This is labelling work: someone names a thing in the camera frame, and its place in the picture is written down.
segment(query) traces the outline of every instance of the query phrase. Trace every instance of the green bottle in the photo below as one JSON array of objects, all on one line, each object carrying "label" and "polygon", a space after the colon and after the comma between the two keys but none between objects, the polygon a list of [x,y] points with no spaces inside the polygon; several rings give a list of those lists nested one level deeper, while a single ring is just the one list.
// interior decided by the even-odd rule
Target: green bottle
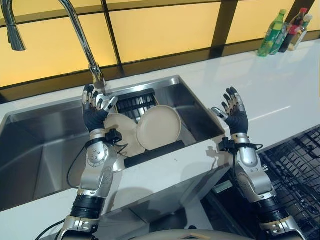
[{"label": "green bottle", "polygon": [[265,35],[265,38],[258,50],[257,55],[259,57],[266,57],[272,46],[274,45],[281,29],[284,24],[284,16],[287,10],[281,9],[279,15],[275,18],[275,20],[270,24],[268,32]]}]

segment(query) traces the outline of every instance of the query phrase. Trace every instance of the sink basin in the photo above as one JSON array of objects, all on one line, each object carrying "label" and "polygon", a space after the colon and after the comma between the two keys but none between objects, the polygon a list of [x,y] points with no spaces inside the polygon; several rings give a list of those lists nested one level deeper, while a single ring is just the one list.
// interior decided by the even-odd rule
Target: sink basin
[{"label": "sink basin", "polygon": [[[178,149],[223,134],[216,118],[179,76],[113,89],[113,92],[123,96],[148,89],[154,90],[157,104],[168,105],[180,115]],[[0,126],[0,192],[6,195],[0,200],[0,211],[69,189],[68,169],[88,139],[80,96],[8,113]],[[164,146],[155,149],[155,154],[154,150],[147,151],[137,161],[130,161],[129,167],[175,150],[176,147]],[[85,154],[83,151],[70,172],[73,185],[80,182]]]}]

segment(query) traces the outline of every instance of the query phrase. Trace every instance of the faucet spout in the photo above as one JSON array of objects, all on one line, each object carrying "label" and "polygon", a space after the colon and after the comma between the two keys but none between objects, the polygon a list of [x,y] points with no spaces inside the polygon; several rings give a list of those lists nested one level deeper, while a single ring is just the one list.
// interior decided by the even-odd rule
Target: faucet spout
[{"label": "faucet spout", "polygon": [[[14,12],[12,9],[12,2],[13,0],[1,0],[1,8],[8,31],[9,43],[11,43],[11,47],[13,50],[24,51],[26,50],[26,48],[17,28]],[[76,32],[76,35],[78,36],[82,49],[85,53],[86,59],[89,62],[88,67],[93,76],[93,85],[96,89],[100,89],[102,93],[106,95],[106,79],[91,52],[90,46],[88,44],[87,38],[85,36],[84,30],[82,29],[81,23],[79,21],[74,6],[71,4],[70,0],[59,0],[59,2],[63,5],[66,12],[68,13],[73,28]]]},{"label": "faucet spout", "polygon": [[26,50],[26,47],[16,24],[14,12],[12,10],[12,1],[13,0],[1,0],[1,9],[8,32],[8,39],[12,50],[24,51]]}]

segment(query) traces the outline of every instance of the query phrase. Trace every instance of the red bottle cap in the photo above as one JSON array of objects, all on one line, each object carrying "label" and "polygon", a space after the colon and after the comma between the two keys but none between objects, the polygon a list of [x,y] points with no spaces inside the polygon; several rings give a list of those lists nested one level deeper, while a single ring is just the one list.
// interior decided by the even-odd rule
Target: red bottle cap
[{"label": "red bottle cap", "polygon": [[304,13],[305,14],[307,11],[308,11],[308,8],[304,8],[303,7],[303,8],[300,9],[300,13]]}]

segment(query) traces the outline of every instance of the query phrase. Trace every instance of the beige plate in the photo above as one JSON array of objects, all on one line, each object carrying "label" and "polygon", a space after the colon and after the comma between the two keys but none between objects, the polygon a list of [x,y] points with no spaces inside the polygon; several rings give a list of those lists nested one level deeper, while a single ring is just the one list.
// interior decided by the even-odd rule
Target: beige plate
[{"label": "beige plate", "polygon": [[104,127],[107,131],[110,129],[116,129],[122,135],[122,141],[118,142],[118,145],[128,146],[121,152],[121,154],[127,157],[133,157],[145,152],[137,139],[137,124],[129,117],[119,114],[110,113],[104,121]]},{"label": "beige plate", "polygon": [[178,113],[172,107],[158,105],[141,117],[136,136],[145,149],[153,150],[177,141],[180,131],[181,120]]}]

